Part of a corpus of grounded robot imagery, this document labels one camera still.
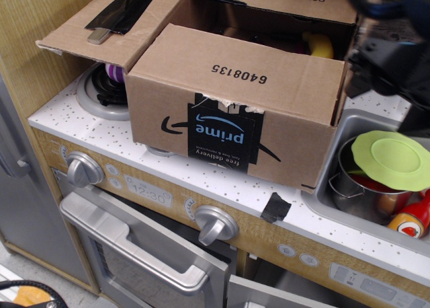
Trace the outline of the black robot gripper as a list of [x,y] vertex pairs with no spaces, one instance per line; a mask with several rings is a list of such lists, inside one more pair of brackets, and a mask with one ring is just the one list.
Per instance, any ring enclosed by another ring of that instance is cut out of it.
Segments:
[[374,90],[399,95],[411,104],[400,133],[429,132],[429,43],[389,42],[368,38],[350,57],[349,98]]

